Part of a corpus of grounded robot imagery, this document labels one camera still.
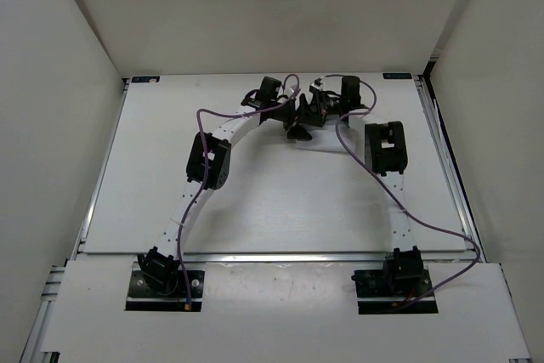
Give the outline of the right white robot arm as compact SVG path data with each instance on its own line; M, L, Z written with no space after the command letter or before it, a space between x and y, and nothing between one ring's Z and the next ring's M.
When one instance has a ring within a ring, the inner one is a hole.
M323 85L330 77L334 76L323 76L312 82L310 105L321 120L329 115L337 116L335 132L338 137L342 136L339 129L342 123L350 127L357 122L361 124L364 156L359 157L344 141L340 145L383 188L387 224L391 229L391 250L385 256L382 269L356 272L354 280L365 294L410 296L424 280L424 266L404 203L408 156L403 124L399 121L369 122L367 117L377 104L375 89L359 77L338 75L341 91L330 92Z

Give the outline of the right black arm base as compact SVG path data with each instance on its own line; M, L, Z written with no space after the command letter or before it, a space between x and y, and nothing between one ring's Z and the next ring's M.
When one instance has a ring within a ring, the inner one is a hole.
M360 315L432 315L439 309L431 292L430 274L423 265L386 260L381 269L357 269L351 276L355 284Z

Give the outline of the white skirt cloth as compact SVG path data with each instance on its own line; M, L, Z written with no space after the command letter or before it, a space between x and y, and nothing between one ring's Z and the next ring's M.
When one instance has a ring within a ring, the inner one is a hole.
M336 120L329 120L322 128L303 125L303 128L310 134L311 140L297 140L295 147L300 150L312 150L331 153L346 153L346 149L337 137ZM356 142L356 132L342 123L339 126L339 133L343 142L354 150Z

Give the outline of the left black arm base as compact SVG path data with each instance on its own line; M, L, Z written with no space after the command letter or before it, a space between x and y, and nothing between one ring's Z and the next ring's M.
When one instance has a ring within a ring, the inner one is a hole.
M205 284L203 269L184 272L177 260L138 255L128 283L126 311L200 312Z

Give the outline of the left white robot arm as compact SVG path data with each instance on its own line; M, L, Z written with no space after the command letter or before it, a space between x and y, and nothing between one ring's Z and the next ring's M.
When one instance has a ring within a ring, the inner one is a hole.
M160 295L175 292L183 282L190 284L184 266L184 245L202 208L212 194L223 187L230 172L230 155L235 145L274 114L294 111L300 80L287 88L285 82L265 77L261 87L249 92L233 114L201 108L196 112L198 132L186 166L187 181L178 208L156 244L138 256L147 285Z

